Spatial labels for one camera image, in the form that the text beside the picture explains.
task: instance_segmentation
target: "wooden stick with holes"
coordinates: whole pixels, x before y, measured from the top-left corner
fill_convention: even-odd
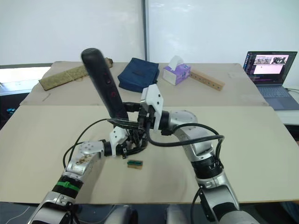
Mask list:
[[[207,74],[202,73],[200,71],[196,71],[194,69],[191,70],[190,77],[194,78],[195,80],[197,80],[203,84],[206,84],[218,91],[221,91],[223,86],[225,85],[224,82],[222,82],[214,77],[208,76]]]

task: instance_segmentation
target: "beige table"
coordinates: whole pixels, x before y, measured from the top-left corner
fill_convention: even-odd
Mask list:
[[[117,86],[119,84],[117,76],[124,70],[127,64],[114,63],[110,69]],[[80,65],[82,65],[81,62],[55,62],[45,74],[45,77]],[[160,75],[157,85],[164,97],[165,105],[268,105],[240,64],[193,63],[190,65],[192,68],[225,82],[223,90],[220,92],[216,91],[190,77],[177,86],[173,86],[162,79],[163,67],[166,66],[166,64],[162,63],[159,65]],[[122,88],[118,88],[118,90],[124,102],[139,102],[141,98],[141,93]],[[103,105],[103,103],[90,78],[87,76],[49,91],[44,91],[42,86],[37,84],[21,105]]]
[[[299,199],[299,148],[272,108],[266,106],[165,107],[187,109],[202,124],[225,135],[221,159],[240,202]],[[62,171],[62,156],[95,120],[103,106],[20,106],[0,131],[0,201],[39,203]],[[82,140],[107,138],[100,123]],[[153,134],[158,141],[173,137]],[[190,203],[197,190],[194,171],[181,147],[148,148],[127,160],[106,158],[95,165],[78,203]]]

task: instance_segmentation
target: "black handle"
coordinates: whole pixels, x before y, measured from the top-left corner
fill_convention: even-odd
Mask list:
[[[81,53],[81,58],[110,117],[128,119],[128,113],[102,53],[96,48],[88,48]]]

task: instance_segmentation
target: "laptop screen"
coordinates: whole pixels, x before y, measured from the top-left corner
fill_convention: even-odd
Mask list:
[[[295,51],[249,51],[243,68],[255,84],[282,84],[296,54]]]

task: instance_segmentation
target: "green cable tie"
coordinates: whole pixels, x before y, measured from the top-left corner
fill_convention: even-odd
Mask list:
[[[80,191],[80,188],[72,185],[70,182],[66,181],[66,182],[60,182],[58,181],[56,185],[59,185],[59,186],[63,186],[64,188],[69,188],[69,189],[72,189],[72,190],[75,190],[77,192]]]

